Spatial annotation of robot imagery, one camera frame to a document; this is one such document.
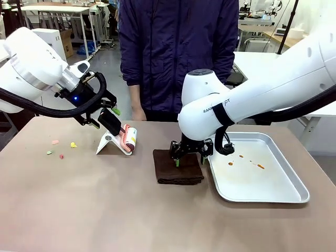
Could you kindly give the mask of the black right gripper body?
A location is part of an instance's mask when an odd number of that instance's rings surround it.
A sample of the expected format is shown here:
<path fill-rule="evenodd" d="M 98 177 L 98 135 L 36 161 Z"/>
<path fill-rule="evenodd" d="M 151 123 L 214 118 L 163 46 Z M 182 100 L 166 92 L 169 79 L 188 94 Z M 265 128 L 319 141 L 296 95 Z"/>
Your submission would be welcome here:
<path fill-rule="evenodd" d="M 182 136 L 180 142 L 171 141 L 169 154 L 172 159 L 181 159 L 190 153 L 199 153 L 204 158 L 213 155 L 213 141 L 211 139 L 196 141 L 186 136 Z"/>

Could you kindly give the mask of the person's right hand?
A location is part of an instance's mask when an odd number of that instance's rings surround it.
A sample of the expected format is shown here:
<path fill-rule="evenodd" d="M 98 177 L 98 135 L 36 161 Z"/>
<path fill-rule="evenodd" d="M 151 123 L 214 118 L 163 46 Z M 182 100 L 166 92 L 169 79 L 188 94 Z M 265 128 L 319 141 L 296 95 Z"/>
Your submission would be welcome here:
<path fill-rule="evenodd" d="M 132 120 L 133 121 L 146 121 L 146 115 L 140 104 L 133 104 L 132 108 Z"/>

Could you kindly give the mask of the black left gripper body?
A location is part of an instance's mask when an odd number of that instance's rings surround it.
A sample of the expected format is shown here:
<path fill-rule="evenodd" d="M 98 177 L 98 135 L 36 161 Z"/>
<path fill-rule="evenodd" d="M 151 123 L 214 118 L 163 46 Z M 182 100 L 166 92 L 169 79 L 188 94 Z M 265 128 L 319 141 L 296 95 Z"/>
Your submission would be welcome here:
<path fill-rule="evenodd" d="M 92 101 L 93 98 L 101 93 L 100 98 L 95 101 L 91 106 L 89 106 L 84 113 L 94 113 L 99 110 L 101 107 L 101 100 L 112 100 L 117 99 L 110 91 L 107 90 L 107 82 L 103 75 L 85 75 L 86 79 L 82 77 L 78 83 L 78 85 L 74 88 L 73 91 L 69 91 L 67 89 L 62 89 L 59 92 L 56 92 L 55 97 L 65 98 L 76 108 L 83 107 L 83 105 L 89 101 Z M 95 93 L 93 87 L 89 85 L 88 81 L 96 78 L 100 83 L 100 89 L 98 93 Z"/>

